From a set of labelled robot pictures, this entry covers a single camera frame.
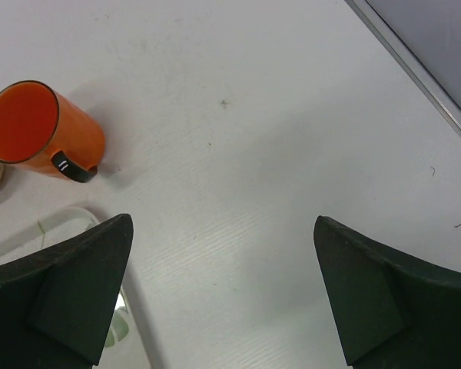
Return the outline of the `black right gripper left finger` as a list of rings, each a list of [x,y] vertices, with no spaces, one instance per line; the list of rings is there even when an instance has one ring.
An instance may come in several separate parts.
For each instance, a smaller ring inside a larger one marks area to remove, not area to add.
[[[0,265],[0,368],[99,364],[133,234],[119,214]]]

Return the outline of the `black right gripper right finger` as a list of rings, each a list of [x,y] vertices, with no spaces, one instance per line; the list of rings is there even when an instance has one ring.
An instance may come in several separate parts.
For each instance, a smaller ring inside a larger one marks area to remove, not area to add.
[[[461,368],[461,273],[320,216],[314,247],[352,368]]]

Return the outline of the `orange mug black handle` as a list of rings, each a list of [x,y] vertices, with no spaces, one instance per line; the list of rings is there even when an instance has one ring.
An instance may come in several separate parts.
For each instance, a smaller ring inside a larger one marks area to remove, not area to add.
[[[101,126],[45,83],[19,81],[0,91],[0,162],[88,183],[104,156]]]

